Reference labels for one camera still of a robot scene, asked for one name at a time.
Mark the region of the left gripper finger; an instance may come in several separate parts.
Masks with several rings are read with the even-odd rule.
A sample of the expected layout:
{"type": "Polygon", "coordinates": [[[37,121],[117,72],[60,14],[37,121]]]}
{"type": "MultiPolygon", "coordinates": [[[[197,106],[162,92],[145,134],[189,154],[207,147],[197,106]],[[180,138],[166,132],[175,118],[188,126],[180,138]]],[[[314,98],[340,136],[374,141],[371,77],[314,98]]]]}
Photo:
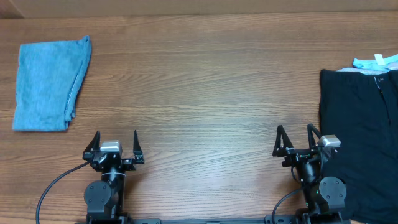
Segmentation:
{"type": "Polygon", "coordinates": [[[91,151],[99,151],[100,139],[101,139],[101,133],[100,133],[100,131],[97,131],[96,134],[94,135],[93,139],[91,140],[91,142],[89,143],[89,145],[86,147],[86,149],[83,152],[89,153],[91,151]]]}
{"type": "Polygon", "coordinates": [[[134,131],[134,140],[133,140],[133,154],[135,159],[142,159],[143,158],[143,153],[141,146],[139,144],[139,140],[137,137],[137,131],[134,131]]]}

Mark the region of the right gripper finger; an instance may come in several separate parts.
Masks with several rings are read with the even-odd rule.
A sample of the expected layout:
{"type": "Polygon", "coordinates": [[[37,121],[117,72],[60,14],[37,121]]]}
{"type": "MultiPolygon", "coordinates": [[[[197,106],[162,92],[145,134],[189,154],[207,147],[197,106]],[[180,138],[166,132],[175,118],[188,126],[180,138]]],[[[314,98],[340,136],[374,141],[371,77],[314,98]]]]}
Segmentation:
{"type": "Polygon", "coordinates": [[[293,144],[291,143],[285,129],[282,125],[277,127],[277,137],[274,144],[273,152],[288,152],[293,150],[293,144]]]}
{"type": "Polygon", "coordinates": [[[309,148],[312,149],[317,145],[317,143],[315,142],[314,136],[316,136],[318,139],[320,139],[321,133],[312,123],[310,123],[307,125],[307,134],[308,134],[308,145],[309,145],[309,148]]]}

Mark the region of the black shorts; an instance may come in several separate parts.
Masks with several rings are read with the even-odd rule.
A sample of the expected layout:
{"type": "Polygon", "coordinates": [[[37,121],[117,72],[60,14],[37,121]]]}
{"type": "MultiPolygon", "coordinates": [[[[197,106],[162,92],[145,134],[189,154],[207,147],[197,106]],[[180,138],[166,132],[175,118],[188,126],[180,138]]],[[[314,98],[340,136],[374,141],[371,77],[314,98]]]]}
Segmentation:
{"type": "Polygon", "coordinates": [[[340,150],[324,168],[346,184],[344,218],[397,223],[397,72],[320,72],[320,127],[340,150]]]}

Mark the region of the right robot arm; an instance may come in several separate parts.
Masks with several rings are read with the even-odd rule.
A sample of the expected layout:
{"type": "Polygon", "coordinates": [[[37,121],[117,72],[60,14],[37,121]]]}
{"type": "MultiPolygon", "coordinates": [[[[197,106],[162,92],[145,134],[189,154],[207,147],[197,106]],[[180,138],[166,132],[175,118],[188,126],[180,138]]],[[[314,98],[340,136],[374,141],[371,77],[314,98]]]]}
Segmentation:
{"type": "Polygon", "coordinates": [[[324,176],[326,162],[340,149],[340,140],[335,135],[322,136],[313,125],[307,125],[308,148],[295,149],[283,126],[277,127],[277,136],[272,155],[282,157],[283,167],[289,167],[293,179],[300,188],[282,197],[273,208],[270,222],[310,224],[345,223],[341,211],[345,208],[347,194],[345,183],[333,176],[324,176]],[[288,218],[277,217],[279,206],[289,197],[303,193],[306,207],[298,209],[288,218]]]}

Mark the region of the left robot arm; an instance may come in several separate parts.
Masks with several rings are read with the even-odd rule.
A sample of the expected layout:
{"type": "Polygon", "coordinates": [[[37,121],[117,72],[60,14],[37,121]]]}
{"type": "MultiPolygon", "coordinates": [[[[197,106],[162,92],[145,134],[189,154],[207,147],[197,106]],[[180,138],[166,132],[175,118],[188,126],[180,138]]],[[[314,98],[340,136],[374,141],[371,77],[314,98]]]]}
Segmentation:
{"type": "Polygon", "coordinates": [[[83,151],[83,159],[97,172],[101,179],[90,183],[84,192],[87,205],[87,223],[132,223],[131,216],[124,212],[124,188],[126,172],[135,171],[136,164],[144,163],[144,155],[134,133],[132,158],[123,158],[123,148],[118,140],[100,141],[100,132],[83,151]]]}

